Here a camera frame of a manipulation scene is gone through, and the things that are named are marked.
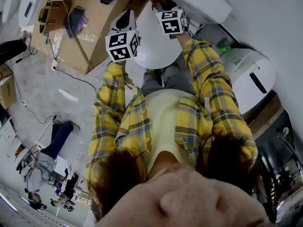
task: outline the gray shirt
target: gray shirt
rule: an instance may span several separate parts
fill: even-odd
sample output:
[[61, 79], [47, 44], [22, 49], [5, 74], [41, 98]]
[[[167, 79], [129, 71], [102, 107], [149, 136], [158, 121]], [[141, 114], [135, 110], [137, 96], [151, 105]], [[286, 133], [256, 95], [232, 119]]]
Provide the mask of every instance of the gray shirt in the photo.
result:
[[27, 190], [29, 192], [38, 192], [47, 184], [47, 180], [52, 175], [56, 162], [50, 156], [38, 152], [36, 161], [33, 161], [31, 164], [23, 164], [22, 175], [24, 176]]

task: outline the blue jeans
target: blue jeans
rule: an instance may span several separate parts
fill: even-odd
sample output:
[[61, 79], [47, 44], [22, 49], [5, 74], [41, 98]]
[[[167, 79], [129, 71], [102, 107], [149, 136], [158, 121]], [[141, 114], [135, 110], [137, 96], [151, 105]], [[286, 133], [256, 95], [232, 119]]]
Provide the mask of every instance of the blue jeans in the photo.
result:
[[44, 153], [54, 160], [56, 160], [60, 150], [62, 149], [66, 139], [73, 131], [74, 127], [70, 122], [65, 122], [61, 125], [53, 124], [52, 131], [52, 142], [51, 144], [43, 149], [41, 153]]

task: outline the white cabinet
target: white cabinet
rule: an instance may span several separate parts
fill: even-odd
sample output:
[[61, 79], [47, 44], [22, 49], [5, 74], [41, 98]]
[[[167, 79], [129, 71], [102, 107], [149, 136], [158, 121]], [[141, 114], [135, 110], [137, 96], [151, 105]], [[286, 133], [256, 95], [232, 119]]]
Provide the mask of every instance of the white cabinet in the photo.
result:
[[16, 133], [13, 129], [13, 126], [10, 123], [10, 120], [8, 120], [3, 125], [3, 127], [0, 130], [0, 134], [5, 138], [5, 140], [8, 142], [9, 145], [14, 141], [14, 138], [16, 137]]
[[0, 151], [9, 156], [13, 156], [20, 145], [21, 141], [16, 137], [9, 118], [3, 122], [3, 126], [0, 128]]

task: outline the cardboard box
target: cardboard box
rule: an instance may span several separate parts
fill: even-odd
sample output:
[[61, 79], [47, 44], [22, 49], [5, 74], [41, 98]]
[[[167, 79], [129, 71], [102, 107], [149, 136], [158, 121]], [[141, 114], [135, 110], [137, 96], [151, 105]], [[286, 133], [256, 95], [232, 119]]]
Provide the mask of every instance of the cardboard box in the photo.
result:
[[[115, 0], [109, 5], [100, 3], [100, 0], [72, 0], [72, 7], [84, 8], [84, 16], [88, 19], [88, 27], [83, 28], [78, 35], [79, 42], [94, 68], [108, 57], [105, 47], [105, 37], [110, 23], [124, 10], [133, 9], [138, 16], [147, 0]], [[40, 9], [47, 0], [42, 0]], [[79, 47], [73, 39], [69, 39], [64, 28], [49, 33], [54, 53], [58, 61], [70, 68], [86, 74], [89, 67], [85, 62]], [[45, 44], [45, 36], [39, 33], [39, 22], [36, 21], [32, 35], [32, 46], [44, 53], [52, 55], [50, 43]]]
[[0, 81], [0, 104], [4, 109], [8, 109], [17, 100], [14, 77], [5, 64], [0, 66], [0, 71], [3, 71]]

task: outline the cream t-shirt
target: cream t-shirt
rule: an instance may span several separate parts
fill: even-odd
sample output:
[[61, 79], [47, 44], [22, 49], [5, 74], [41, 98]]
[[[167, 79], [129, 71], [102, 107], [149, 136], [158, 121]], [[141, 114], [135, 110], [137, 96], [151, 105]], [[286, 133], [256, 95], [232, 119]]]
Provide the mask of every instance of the cream t-shirt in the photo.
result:
[[162, 151], [172, 153], [180, 163], [192, 166], [185, 150], [175, 143], [175, 127], [178, 106], [182, 97], [194, 97], [190, 93], [163, 89], [153, 92], [145, 97], [153, 132], [153, 145], [147, 170], [150, 172], [157, 156]]

